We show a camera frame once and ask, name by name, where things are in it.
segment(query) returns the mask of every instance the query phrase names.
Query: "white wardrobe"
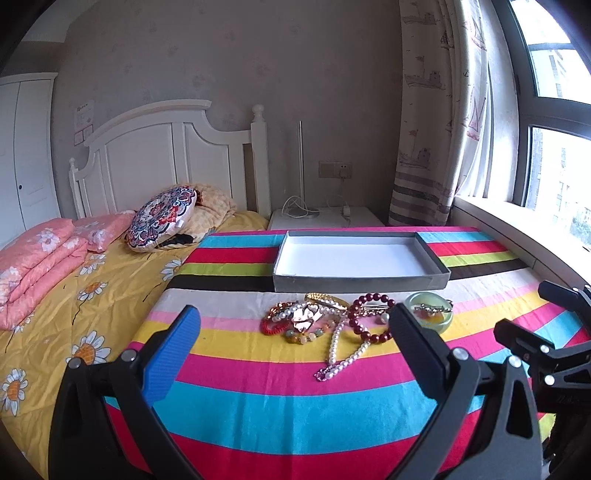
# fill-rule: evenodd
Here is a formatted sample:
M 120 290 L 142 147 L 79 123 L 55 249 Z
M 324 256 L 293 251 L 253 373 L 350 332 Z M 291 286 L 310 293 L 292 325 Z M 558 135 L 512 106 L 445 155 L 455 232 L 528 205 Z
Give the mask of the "white wardrobe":
M 57 73 L 0 77 L 0 248 L 59 217 L 50 119 Z

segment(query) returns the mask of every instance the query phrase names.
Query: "beige wall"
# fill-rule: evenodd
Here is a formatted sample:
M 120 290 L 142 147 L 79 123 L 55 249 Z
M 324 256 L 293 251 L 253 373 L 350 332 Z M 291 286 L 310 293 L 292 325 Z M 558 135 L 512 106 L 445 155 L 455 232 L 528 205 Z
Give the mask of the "beige wall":
M 387 216 L 401 109 L 398 2 L 392 0 L 100 0 L 70 26 L 52 108 L 57 196 L 75 216 L 68 160 L 73 111 L 95 101 L 95 128 L 159 100 L 211 100 L 221 130 L 248 128 L 262 103 L 271 201 L 297 193 L 297 130 L 304 123 L 306 195 L 324 205 L 339 181 L 319 160 L 353 163 L 351 205 Z

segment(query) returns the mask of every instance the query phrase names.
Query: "window sill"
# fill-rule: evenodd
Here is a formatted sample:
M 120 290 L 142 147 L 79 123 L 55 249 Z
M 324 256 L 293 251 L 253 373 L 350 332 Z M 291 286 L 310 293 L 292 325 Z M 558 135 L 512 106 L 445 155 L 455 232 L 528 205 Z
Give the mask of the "window sill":
M 540 219 L 532 210 L 509 202 L 457 196 L 452 224 L 474 224 L 545 279 L 569 287 L 591 283 L 591 252 L 570 235 L 557 232 L 554 225 Z

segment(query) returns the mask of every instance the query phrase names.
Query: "jewelry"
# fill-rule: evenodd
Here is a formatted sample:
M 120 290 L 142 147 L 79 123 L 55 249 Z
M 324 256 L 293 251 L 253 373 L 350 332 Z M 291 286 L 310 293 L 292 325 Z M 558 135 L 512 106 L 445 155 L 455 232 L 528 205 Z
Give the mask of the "jewelry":
M 342 372 L 350 364 L 355 362 L 361 355 L 363 355 L 369 347 L 369 342 L 363 342 L 361 346 L 355 351 L 355 353 L 349 355 L 345 360 L 337 364 L 336 349 L 339 343 L 339 336 L 343 330 L 343 327 L 345 326 L 345 322 L 346 319 L 343 319 L 341 322 L 339 322 L 333 333 L 332 339 L 330 340 L 329 357 L 327 360 L 328 366 L 321 368 L 314 374 L 314 378 L 319 382 L 326 382 L 327 380 L 335 377 L 339 372 Z
M 414 310 L 422 310 L 424 311 L 427 316 L 434 316 L 437 313 L 451 313 L 453 310 L 453 302 L 451 300 L 446 300 L 449 304 L 449 307 L 439 307 L 433 305 L 427 305 L 426 303 L 421 303 L 419 305 L 414 305 Z
M 273 306 L 261 321 L 261 332 L 276 335 L 285 332 L 289 343 L 305 344 L 316 340 L 336 325 L 329 319 L 322 328 L 306 333 L 324 314 L 344 316 L 349 304 L 324 293 L 308 293 L 301 302 L 289 301 Z
M 363 304 L 368 301 L 381 301 L 385 303 L 387 306 L 374 306 L 374 305 L 367 305 L 363 307 Z M 388 315 L 386 312 L 387 308 L 393 307 L 395 302 L 391 300 L 387 295 L 381 295 L 379 293 L 368 293 L 366 295 L 361 295 L 357 300 L 353 302 L 353 304 L 347 309 L 347 318 L 342 319 L 339 324 L 337 325 L 332 339 L 330 341 L 330 349 L 329 349 L 329 357 L 327 360 L 328 365 L 320 370 L 318 370 L 314 377 L 319 382 L 326 382 L 331 378 L 334 378 L 339 372 L 342 372 L 345 368 L 355 362 L 361 355 L 365 353 L 368 349 L 370 344 L 372 343 L 382 343 L 387 342 L 392 338 L 389 329 L 387 329 L 381 335 L 372 335 L 369 330 L 359 323 L 358 318 L 365 317 L 369 314 L 371 315 L 380 315 L 380 318 L 383 318 L 382 315 Z M 353 332 L 356 335 L 360 335 L 363 342 L 359 346 L 359 348 L 352 354 L 349 355 L 345 360 L 342 360 L 337 364 L 336 362 L 336 351 L 339 345 L 339 336 L 342 332 L 345 322 L 349 319 L 349 325 L 353 327 Z
M 368 311 L 368 306 L 364 307 L 363 304 L 372 300 L 381 301 L 385 303 L 387 305 L 387 308 L 392 308 L 396 304 L 396 302 L 389 298 L 386 294 L 381 295 L 379 293 L 368 293 L 365 295 L 361 295 L 349 307 L 349 310 L 347 312 L 347 317 L 349 318 L 349 325 L 353 327 L 353 333 L 359 335 L 364 342 L 384 343 L 392 338 L 389 328 L 381 335 L 377 335 L 376 333 L 372 335 L 371 333 L 369 333 L 369 330 L 367 328 L 365 328 L 361 323 L 359 323 L 359 318 L 366 316 L 366 312 Z M 388 321 L 390 320 L 390 317 L 387 312 L 380 313 L 380 318 L 382 319 L 382 322 L 385 323 L 388 323 Z
M 289 326 L 289 320 L 283 310 L 290 308 L 294 303 L 294 301 L 285 301 L 272 306 L 261 321 L 261 332 L 265 335 L 276 335 L 285 331 Z
M 307 293 L 304 299 L 338 310 L 344 311 L 349 308 L 349 304 L 347 302 L 341 300 L 340 298 L 333 297 L 332 295 L 328 295 L 327 293 Z
M 287 329 L 284 336 L 289 343 L 300 343 L 303 345 L 307 342 L 313 342 L 318 337 L 323 336 L 331 328 L 334 328 L 335 325 L 336 322 L 333 319 L 329 319 L 322 327 L 317 328 L 313 332 L 298 332 L 295 329 Z

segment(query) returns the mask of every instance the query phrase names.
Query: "pink folded blanket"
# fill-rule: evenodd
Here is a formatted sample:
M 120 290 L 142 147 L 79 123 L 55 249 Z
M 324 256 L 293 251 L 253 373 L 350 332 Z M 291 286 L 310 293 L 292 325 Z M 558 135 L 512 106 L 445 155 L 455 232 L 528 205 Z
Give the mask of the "pink folded blanket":
M 12 291 L 27 273 L 68 240 L 74 232 L 69 218 L 54 218 L 19 236 L 0 250 L 0 307 L 9 302 Z
M 20 284 L 26 282 L 29 284 L 28 287 L 23 286 L 23 292 L 18 296 L 15 295 L 14 301 L 9 301 L 7 304 L 0 306 L 0 330 L 12 330 L 16 327 L 35 310 L 35 307 L 53 287 L 84 263 L 88 252 L 87 241 L 79 239 L 79 237 L 73 238 L 78 239 L 76 245 L 72 248 L 65 246 L 63 250 L 56 251 L 56 255 L 52 255 L 51 260 L 48 260 L 41 268 L 31 269 L 31 276 L 28 278 L 25 276 L 20 282 Z M 47 265 L 52 262 L 54 264 L 43 273 Z M 11 293 L 11 300 L 15 291 L 16 289 Z
M 88 240 L 79 236 L 71 236 L 57 247 L 57 249 L 41 260 L 37 266 L 33 267 L 26 273 L 21 282 L 11 292 L 8 303 L 15 302 L 32 285 L 38 282 L 43 275 L 50 272 L 59 262 L 75 252 L 78 252 L 81 248 L 88 249 Z

